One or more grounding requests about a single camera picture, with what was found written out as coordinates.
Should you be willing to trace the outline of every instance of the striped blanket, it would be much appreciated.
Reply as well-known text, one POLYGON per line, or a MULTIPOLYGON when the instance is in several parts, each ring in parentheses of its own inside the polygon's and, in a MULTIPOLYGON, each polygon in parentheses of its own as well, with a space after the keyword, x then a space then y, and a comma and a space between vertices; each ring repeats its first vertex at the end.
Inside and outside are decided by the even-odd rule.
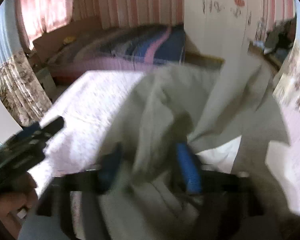
POLYGON ((49 65, 82 62, 100 56, 132 62, 165 64, 183 62, 185 32, 182 25, 144 25, 88 33, 53 56, 49 65))

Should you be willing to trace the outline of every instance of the white cloth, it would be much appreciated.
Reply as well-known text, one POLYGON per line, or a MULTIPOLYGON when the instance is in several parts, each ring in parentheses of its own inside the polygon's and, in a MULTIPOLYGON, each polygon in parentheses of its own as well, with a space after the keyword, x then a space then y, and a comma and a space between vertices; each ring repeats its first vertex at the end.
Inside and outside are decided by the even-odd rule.
MULTIPOLYGON (((289 107, 280 106, 282 117, 290 136, 290 145, 270 141, 266 165, 279 181, 287 198, 289 209, 300 215, 300 113, 289 107)), ((230 173, 237 155, 241 137, 220 147, 197 153, 203 164, 215 170, 230 173)))
POLYGON ((94 163, 112 118, 144 75, 88 71, 59 97, 40 125, 62 116, 65 127, 48 142, 46 159, 29 171, 38 184, 39 195, 52 176, 79 172, 94 163))

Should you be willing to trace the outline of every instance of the pink curtain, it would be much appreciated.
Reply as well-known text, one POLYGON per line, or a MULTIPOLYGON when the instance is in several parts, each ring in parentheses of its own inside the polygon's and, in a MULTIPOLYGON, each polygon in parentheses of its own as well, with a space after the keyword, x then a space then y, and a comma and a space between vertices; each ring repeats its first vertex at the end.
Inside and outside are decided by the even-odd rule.
POLYGON ((23 45, 45 32, 67 25, 72 18, 73 0, 16 0, 16 13, 23 45))

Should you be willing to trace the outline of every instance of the pink wall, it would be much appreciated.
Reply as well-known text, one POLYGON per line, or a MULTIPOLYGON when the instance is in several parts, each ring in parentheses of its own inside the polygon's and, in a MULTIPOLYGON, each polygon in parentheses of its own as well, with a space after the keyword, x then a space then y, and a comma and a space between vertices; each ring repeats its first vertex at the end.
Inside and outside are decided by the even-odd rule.
POLYGON ((104 29, 183 22, 183 0, 74 0, 73 19, 100 16, 104 29))

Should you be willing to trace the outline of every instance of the yellow object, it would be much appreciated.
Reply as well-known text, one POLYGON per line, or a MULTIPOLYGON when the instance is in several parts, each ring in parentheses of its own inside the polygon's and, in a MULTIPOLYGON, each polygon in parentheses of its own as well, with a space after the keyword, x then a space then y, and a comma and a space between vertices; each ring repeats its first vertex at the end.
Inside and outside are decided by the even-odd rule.
POLYGON ((63 44, 64 45, 67 45, 67 44, 70 44, 71 42, 74 42, 77 38, 75 36, 69 36, 69 37, 66 37, 64 40, 63 40, 63 44))

